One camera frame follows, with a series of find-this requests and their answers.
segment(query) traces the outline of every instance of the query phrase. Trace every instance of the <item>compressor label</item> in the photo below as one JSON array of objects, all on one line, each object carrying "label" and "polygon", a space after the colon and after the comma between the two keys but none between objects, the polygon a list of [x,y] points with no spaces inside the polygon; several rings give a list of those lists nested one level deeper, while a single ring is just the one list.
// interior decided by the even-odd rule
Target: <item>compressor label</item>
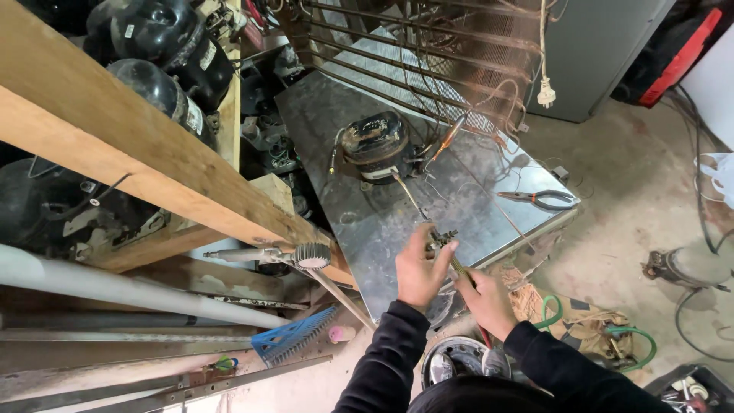
[{"label": "compressor label", "polygon": [[187,96],[186,99],[189,100],[189,114],[186,115],[186,124],[189,125],[189,128],[195,130],[196,134],[201,135],[201,129],[204,127],[204,115],[190,97]]},{"label": "compressor label", "polygon": [[204,54],[204,57],[201,58],[199,61],[199,66],[201,67],[201,70],[205,71],[206,68],[209,67],[211,64],[211,61],[214,60],[214,54],[217,52],[217,47],[214,46],[214,43],[209,41],[209,47],[206,48],[206,53]]}]

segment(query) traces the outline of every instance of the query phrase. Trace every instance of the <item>pliers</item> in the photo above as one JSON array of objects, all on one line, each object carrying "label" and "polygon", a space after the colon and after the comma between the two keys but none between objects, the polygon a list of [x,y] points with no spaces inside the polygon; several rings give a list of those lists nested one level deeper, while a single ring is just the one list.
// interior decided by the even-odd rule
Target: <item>pliers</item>
[{"label": "pliers", "polygon": [[573,205],[548,205],[545,202],[541,202],[538,198],[542,196],[550,196],[555,199],[560,199],[564,202],[571,202],[574,198],[573,195],[564,193],[561,191],[545,190],[536,193],[525,193],[525,192],[500,192],[498,196],[503,198],[512,199],[514,201],[528,201],[537,205],[540,208],[547,209],[548,211],[566,211],[572,209]]}]

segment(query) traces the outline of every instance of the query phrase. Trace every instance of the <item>power plug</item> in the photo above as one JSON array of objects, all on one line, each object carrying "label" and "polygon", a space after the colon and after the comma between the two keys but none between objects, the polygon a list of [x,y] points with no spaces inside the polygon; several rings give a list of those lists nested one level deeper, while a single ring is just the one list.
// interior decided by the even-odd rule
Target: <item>power plug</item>
[{"label": "power plug", "polygon": [[553,101],[556,100],[556,91],[551,89],[551,80],[544,78],[540,81],[540,93],[538,93],[538,103],[544,108],[553,106]]}]

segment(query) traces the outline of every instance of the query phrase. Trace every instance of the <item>sneaker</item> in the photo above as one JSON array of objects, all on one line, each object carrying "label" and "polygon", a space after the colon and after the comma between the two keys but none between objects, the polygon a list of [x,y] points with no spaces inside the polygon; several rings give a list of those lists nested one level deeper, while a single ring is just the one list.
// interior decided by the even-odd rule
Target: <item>sneaker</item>
[{"label": "sneaker", "polygon": [[436,353],[431,357],[430,374],[433,384],[448,380],[456,375],[454,362],[445,353]]},{"label": "sneaker", "polygon": [[485,351],[482,357],[482,374],[488,377],[500,377],[510,380],[512,371],[509,368],[509,361],[504,351],[499,348],[493,348]]}]

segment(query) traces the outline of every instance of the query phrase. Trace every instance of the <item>white plastic bag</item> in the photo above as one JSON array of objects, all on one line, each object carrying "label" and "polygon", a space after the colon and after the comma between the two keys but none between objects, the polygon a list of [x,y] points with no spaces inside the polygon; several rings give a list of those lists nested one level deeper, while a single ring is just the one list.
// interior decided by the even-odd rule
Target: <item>white plastic bag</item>
[{"label": "white plastic bag", "polygon": [[724,202],[734,209],[734,154],[701,154],[716,161],[716,169],[701,164],[701,172],[711,177],[713,188],[724,196]]}]

